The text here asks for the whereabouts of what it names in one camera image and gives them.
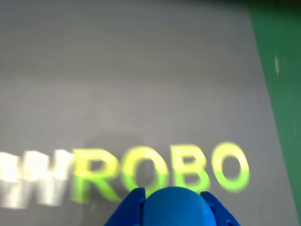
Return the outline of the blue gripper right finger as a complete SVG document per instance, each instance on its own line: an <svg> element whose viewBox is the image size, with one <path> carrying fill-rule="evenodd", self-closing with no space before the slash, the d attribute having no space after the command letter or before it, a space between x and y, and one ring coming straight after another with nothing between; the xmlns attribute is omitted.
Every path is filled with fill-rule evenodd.
<svg viewBox="0 0 301 226"><path fill-rule="evenodd" d="M213 194L203 191L200 196L207 202L213 212L217 226L240 226L233 215Z"/></svg>

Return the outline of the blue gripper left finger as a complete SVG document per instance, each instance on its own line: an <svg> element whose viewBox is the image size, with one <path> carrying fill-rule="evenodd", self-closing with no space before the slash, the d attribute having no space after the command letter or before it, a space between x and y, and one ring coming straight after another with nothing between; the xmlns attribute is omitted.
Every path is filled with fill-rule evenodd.
<svg viewBox="0 0 301 226"><path fill-rule="evenodd" d="M145 201L145 188L135 188L119 204L104 226L141 226Z"/></svg>

